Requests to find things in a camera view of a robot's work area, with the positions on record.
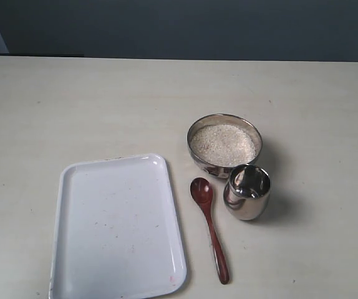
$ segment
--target brown spoon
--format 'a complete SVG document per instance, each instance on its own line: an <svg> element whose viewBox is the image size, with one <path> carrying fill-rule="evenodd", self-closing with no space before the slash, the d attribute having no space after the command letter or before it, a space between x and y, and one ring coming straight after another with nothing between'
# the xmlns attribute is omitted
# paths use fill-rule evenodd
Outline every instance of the brown spoon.
<svg viewBox="0 0 358 299"><path fill-rule="evenodd" d="M206 222L208 223L219 280L223 285L226 285L229 282L229 271L226 266L226 260L222 252L221 244L219 243L212 223L211 204L213 191L210 183L204 178L195 178L190 184L190 193L194 201L203 211Z"/></svg>

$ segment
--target gray wall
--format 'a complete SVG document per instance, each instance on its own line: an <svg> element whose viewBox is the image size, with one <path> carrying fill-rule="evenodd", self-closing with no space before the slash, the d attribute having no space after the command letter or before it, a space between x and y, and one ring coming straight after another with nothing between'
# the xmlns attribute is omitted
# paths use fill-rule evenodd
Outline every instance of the gray wall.
<svg viewBox="0 0 358 299"><path fill-rule="evenodd" d="M0 0L12 54L358 61L358 0Z"/></svg>

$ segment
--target steel bowl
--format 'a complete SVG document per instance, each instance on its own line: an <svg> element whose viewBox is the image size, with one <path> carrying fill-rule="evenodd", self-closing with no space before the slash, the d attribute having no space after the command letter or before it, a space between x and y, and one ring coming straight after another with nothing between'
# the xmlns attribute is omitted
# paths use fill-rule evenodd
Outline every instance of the steel bowl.
<svg viewBox="0 0 358 299"><path fill-rule="evenodd" d="M244 130L251 138L255 146L255 158L252 161L244 161L242 164L254 164L258 158L262 149L262 137L259 134L258 130L250 122L234 115L229 114L212 114L200 118L194 124L191 125L190 129L187 132L187 147L190 153L190 156L193 158L198 167L206 171L212 176L217 178L227 179L230 175L230 172L236 167L227 167L211 164L203 159L201 159L191 148L191 141L195 133L206 126L213 125L234 125L238 128Z"/></svg>

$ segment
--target table surface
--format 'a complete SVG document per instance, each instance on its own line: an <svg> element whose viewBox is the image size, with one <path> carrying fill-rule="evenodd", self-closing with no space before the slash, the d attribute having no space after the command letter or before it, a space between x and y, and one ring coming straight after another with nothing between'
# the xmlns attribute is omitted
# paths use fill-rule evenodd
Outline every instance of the table surface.
<svg viewBox="0 0 358 299"><path fill-rule="evenodd" d="M216 191L232 280L219 283L189 184L199 117L252 122L273 180L255 222ZM0 298L46 298L57 188L72 163L169 163L188 278L167 298L358 298L358 63L0 57Z"/></svg>

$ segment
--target spoon handle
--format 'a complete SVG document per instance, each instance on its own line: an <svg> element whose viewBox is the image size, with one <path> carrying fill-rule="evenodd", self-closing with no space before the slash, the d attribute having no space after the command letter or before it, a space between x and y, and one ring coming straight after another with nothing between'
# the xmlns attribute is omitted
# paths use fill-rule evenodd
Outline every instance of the spoon handle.
<svg viewBox="0 0 358 299"><path fill-rule="evenodd" d="M218 237L216 236L211 214L206 213L205 219L208 224L208 228L210 229L212 248L214 251L216 270L218 271L219 280L223 285L226 285L230 278L228 267L226 266L225 256L223 255L221 244L218 240Z"/></svg>

